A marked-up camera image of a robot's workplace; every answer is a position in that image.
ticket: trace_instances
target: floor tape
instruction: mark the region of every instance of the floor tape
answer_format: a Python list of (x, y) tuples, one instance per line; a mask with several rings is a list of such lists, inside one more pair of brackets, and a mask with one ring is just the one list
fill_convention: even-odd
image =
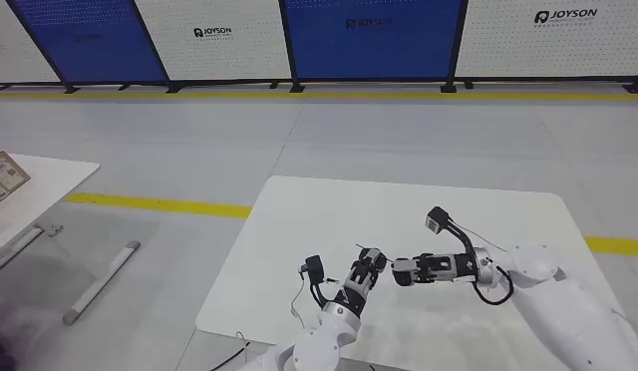
[[(196, 201), (161, 199), (153, 197), (104, 195), (101, 193), (76, 192), (69, 195), (66, 202), (118, 206), (156, 211), (206, 214), (218, 217), (248, 218), (251, 206), (219, 204)], [(592, 252), (638, 256), (638, 239), (585, 237)]]
[(219, 217), (248, 218), (252, 207), (237, 204), (218, 204), (206, 202), (159, 199), (154, 197), (136, 197), (103, 195), (100, 193), (76, 192), (66, 198), (66, 202), (96, 204), (99, 206), (130, 207), (156, 211), (174, 211), (180, 213), (206, 214)]
[(0, 99), (24, 99), (24, 100), (73, 100), (73, 99), (123, 99), (123, 100), (143, 100), (143, 99), (279, 99), (279, 98), (307, 98), (307, 99), (351, 99), (351, 100), (424, 100), (424, 99), (447, 99), (447, 100), (540, 100), (540, 101), (638, 101), (635, 94), (570, 94), (570, 93), (406, 93), (400, 91), (393, 92), (312, 92), (288, 93), (287, 91), (264, 91), (264, 92), (198, 92), (165, 94), (165, 93), (136, 93), (117, 92), (112, 93), (89, 93), (78, 92), (75, 94), (63, 93), (0, 93)]
[(596, 253), (638, 256), (638, 239), (585, 237), (589, 250)]

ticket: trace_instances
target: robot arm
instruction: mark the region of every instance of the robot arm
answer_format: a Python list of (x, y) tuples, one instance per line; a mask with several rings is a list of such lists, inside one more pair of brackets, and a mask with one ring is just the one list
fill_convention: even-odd
[[(449, 231), (463, 243), (466, 252), (397, 259), (393, 274), (399, 285), (468, 278), (487, 304), (500, 305), (511, 298), (540, 342), (571, 370), (638, 370), (638, 358), (612, 309), (567, 275), (544, 245), (517, 245), (492, 253), (474, 248), (440, 207), (428, 214), (426, 226), (436, 234)], [(482, 296), (479, 287), (499, 283), (507, 290), (503, 299), (492, 302)]]
[(386, 263), (387, 258), (379, 249), (362, 249), (359, 259), (352, 264), (343, 288), (333, 300), (326, 300), (319, 288), (319, 284), (326, 280), (321, 260), (319, 256), (307, 258), (301, 271), (308, 273), (310, 290), (322, 307), (319, 327), (303, 331), (290, 341), (271, 347), (246, 364), (241, 371), (283, 371), (290, 358), (296, 371), (338, 369), (341, 347), (357, 340), (361, 312), (366, 305), (368, 292), (375, 286)]

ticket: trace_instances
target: concrete floor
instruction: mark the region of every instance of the concrete floor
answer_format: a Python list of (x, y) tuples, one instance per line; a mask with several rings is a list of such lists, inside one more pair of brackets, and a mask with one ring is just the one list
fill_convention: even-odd
[[(478, 90), (622, 93), (592, 84)], [(0, 149), (101, 164), (81, 191), (252, 205), (272, 175), (548, 191), (583, 235), (627, 238), (638, 238), (636, 126), (635, 101), (0, 98)], [(243, 220), (70, 203), (47, 217), (64, 232), (0, 272), (0, 332), (20, 369), (205, 371), (237, 349), (196, 331), (194, 319)], [(63, 327), (91, 274), (130, 239), (142, 250)], [(638, 320), (638, 257), (595, 257)]]

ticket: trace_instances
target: box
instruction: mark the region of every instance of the box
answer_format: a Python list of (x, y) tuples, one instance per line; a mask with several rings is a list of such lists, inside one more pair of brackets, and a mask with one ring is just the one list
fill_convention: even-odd
[(29, 175), (9, 157), (9, 154), (0, 152), (0, 201), (29, 179)]

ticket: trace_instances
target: white desk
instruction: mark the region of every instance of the white desk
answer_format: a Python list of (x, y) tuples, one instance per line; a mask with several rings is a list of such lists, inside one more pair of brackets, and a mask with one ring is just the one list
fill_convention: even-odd
[(100, 165), (10, 154), (31, 179), (0, 201), (0, 250), (9, 249), (51, 206)]
[[(390, 258), (462, 252), (449, 233), (424, 227), (435, 205), (498, 245), (547, 244), (567, 272), (619, 308), (554, 194), (273, 177), (208, 293), (197, 328), (229, 336), (241, 330), (247, 339), (271, 344), (293, 336), (300, 331), (290, 315), (300, 286), (296, 270), (313, 254), (321, 255), (326, 276), (341, 279), (359, 253), (356, 243), (379, 247)], [(489, 293), (502, 295), (500, 288)], [(307, 285), (296, 307), (306, 325), (317, 325), (319, 308)], [(343, 355), (408, 370), (565, 370), (511, 303), (485, 305), (467, 283), (400, 287), (389, 268), (368, 296), (358, 341)]]
[[(100, 165), (85, 162), (14, 154), (10, 156), (31, 179), (0, 201), (0, 266), (6, 264), (47, 229), (47, 226), (34, 225), (42, 214), (100, 167)], [(60, 228), (56, 226), (48, 232), (50, 236), (54, 236), (59, 231)], [(63, 318), (65, 324), (75, 322), (139, 246), (140, 244), (136, 241), (129, 242), (111, 263), (107, 274), (97, 278), (65, 314)]]

